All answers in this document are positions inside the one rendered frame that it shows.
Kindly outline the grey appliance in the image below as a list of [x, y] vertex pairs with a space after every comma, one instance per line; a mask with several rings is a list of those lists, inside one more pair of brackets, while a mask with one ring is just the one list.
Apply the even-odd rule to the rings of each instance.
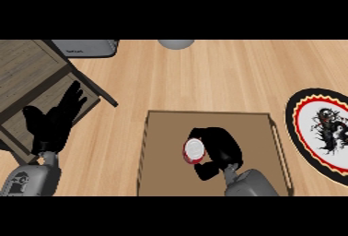
[[116, 53], [117, 40], [52, 40], [67, 58], [107, 58]]

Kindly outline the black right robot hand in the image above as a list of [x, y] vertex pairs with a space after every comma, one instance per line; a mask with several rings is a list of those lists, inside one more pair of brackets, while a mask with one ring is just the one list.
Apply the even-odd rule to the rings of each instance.
[[188, 137], [200, 140], [210, 159], [203, 164], [194, 165], [195, 174], [203, 181], [215, 177], [228, 164], [237, 164], [237, 169], [241, 167], [241, 150], [232, 136], [222, 128], [194, 127]]

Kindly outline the white plate with black rim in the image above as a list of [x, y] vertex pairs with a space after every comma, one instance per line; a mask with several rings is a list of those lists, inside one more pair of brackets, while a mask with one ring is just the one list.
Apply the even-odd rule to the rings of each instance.
[[348, 96], [305, 88], [287, 100], [287, 134], [316, 172], [348, 187]]

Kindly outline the grey round object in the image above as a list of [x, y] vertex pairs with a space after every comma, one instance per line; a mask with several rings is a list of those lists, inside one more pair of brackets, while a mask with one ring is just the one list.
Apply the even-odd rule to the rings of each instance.
[[192, 44], [192, 40], [159, 40], [160, 45], [169, 50], [181, 50]]

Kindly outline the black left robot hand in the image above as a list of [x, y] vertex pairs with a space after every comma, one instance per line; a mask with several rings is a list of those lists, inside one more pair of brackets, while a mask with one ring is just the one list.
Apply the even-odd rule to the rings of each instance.
[[21, 113], [26, 119], [26, 130], [33, 135], [30, 153], [39, 155], [49, 151], [58, 153], [64, 147], [70, 133], [72, 122], [86, 98], [74, 81], [66, 90], [60, 103], [46, 113], [35, 106], [24, 106]]

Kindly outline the open wooden drawer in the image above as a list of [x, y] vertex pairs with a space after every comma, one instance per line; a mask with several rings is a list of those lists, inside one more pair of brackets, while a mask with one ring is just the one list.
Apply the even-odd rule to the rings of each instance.
[[21, 109], [30, 105], [46, 113], [73, 81], [86, 98], [74, 124], [100, 99], [111, 106], [117, 102], [76, 70], [52, 41], [0, 40], [0, 150], [10, 152], [20, 165], [38, 158], [30, 154], [32, 134], [26, 131]]

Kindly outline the red can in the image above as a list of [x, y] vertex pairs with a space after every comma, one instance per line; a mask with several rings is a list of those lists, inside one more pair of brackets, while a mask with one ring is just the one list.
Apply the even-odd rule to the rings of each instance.
[[204, 156], [204, 146], [198, 139], [190, 138], [182, 144], [182, 159], [188, 164], [197, 164]]

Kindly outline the brown wooden tray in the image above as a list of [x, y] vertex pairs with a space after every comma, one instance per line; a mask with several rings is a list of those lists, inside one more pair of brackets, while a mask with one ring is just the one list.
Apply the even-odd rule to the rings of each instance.
[[291, 195], [275, 124], [265, 113], [147, 113], [139, 196]]

